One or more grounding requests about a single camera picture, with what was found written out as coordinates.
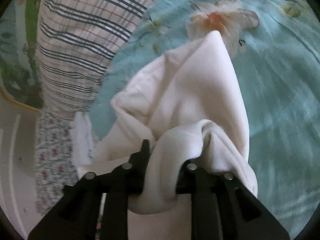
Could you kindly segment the cream zip hoodie jacket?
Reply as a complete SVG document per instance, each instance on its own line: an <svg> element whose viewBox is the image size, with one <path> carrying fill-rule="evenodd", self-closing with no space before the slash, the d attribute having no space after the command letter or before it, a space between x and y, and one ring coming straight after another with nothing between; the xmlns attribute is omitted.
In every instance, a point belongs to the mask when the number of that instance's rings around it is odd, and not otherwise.
<svg viewBox="0 0 320 240"><path fill-rule="evenodd" d="M111 101L116 122L79 174L112 171L142 141L153 147L144 189L129 199L129 239L189 239L191 198L176 195L183 163L231 172L256 196L249 125L238 80L218 31L165 52Z"/></svg>

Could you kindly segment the folded white garment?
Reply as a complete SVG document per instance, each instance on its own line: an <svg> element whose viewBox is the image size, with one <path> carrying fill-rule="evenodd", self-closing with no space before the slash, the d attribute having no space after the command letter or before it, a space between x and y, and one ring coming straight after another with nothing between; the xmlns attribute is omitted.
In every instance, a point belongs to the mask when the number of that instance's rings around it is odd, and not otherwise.
<svg viewBox="0 0 320 240"><path fill-rule="evenodd" d="M87 112L76 112L74 120L70 122L70 128L73 165L79 167L91 164L95 142L89 114Z"/></svg>

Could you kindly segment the floral patterned pillow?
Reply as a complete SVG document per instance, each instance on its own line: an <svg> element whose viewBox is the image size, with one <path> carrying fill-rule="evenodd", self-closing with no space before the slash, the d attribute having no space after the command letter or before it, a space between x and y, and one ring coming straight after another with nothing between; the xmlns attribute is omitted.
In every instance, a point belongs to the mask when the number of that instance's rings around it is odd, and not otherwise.
<svg viewBox="0 0 320 240"><path fill-rule="evenodd" d="M43 108L35 132L36 209L44 216L62 198L63 188L78 181L72 164L72 141L68 122Z"/></svg>

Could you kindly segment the plaid folded quilt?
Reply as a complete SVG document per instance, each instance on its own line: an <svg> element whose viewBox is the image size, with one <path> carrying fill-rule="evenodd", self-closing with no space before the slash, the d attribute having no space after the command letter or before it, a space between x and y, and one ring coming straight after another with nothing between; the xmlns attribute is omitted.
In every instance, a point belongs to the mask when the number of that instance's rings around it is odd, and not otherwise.
<svg viewBox="0 0 320 240"><path fill-rule="evenodd" d="M36 63L44 105L72 120L95 100L117 51L155 0L41 0Z"/></svg>

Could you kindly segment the teal floral bed sheet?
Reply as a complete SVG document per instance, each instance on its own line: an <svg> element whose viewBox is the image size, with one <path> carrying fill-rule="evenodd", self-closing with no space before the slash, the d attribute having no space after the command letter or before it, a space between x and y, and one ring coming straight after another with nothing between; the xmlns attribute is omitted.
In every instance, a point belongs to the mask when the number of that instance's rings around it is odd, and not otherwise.
<svg viewBox="0 0 320 240"><path fill-rule="evenodd" d="M115 122L110 101L146 64L188 40L200 2L156 0L113 58L89 116L97 139ZM319 205L319 0L240 0L260 20L232 58L259 200L296 237Z"/></svg>

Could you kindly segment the green landscape wall painting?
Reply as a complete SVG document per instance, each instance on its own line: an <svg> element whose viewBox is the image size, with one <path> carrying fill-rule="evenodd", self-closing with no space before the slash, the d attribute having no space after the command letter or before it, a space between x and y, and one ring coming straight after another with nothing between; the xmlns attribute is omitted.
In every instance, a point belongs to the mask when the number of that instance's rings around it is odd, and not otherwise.
<svg viewBox="0 0 320 240"><path fill-rule="evenodd" d="M1 95L41 109L42 89L35 63L40 0L1 0Z"/></svg>

